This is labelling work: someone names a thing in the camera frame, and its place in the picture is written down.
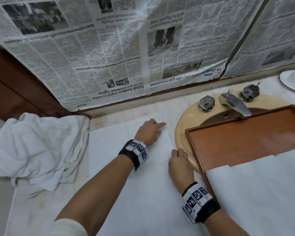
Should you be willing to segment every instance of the marble countertop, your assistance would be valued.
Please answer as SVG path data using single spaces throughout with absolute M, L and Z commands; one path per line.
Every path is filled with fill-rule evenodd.
M 167 130 L 174 136 L 174 127 L 179 116 L 193 103 L 206 95 L 227 92 L 229 88 L 242 90 L 249 84 L 260 82 L 260 93 L 277 96 L 295 104 L 295 91 L 280 83 L 278 76 L 226 86 L 201 93 L 195 93 L 141 107 L 127 109 L 90 120 L 90 131 L 126 122 L 132 119 L 160 113 L 167 123 Z M 40 236 L 52 223 L 66 203 L 88 180 L 88 148 L 81 160 L 77 178 L 72 184 L 60 184 L 54 192 L 44 191 L 32 199 L 25 199 L 16 193 L 8 223 L 7 236 Z

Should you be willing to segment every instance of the newspaper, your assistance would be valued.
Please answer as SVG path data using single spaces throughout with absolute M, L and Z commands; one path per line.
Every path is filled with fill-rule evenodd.
M 263 0 L 0 0 L 0 44 L 69 111 L 220 76 Z
M 295 0 L 270 0 L 222 78 L 295 63 Z

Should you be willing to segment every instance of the faucet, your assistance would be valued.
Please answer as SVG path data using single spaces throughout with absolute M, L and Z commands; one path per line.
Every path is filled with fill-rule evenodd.
M 220 104 L 230 106 L 232 109 L 239 112 L 244 117 L 251 116 L 252 114 L 247 106 L 239 98 L 231 94 L 232 91 L 232 89 L 229 89 L 227 93 L 222 93 L 219 96 Z

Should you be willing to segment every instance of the wooden tray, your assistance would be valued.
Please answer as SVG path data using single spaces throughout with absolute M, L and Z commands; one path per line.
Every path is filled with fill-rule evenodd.
M 295 149 L 295 105 L 267 110 L 248 119 L 189 128 L 185 134 L 208 183 L 207 170 Z

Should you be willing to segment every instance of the right hand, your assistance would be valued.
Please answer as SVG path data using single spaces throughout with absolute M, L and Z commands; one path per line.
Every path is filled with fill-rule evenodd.
M 183 149 L 172 150 L 168 161 L 168 173 L 180 194 L 194 182 L 193 168 L 188 160 L 188 154 Z

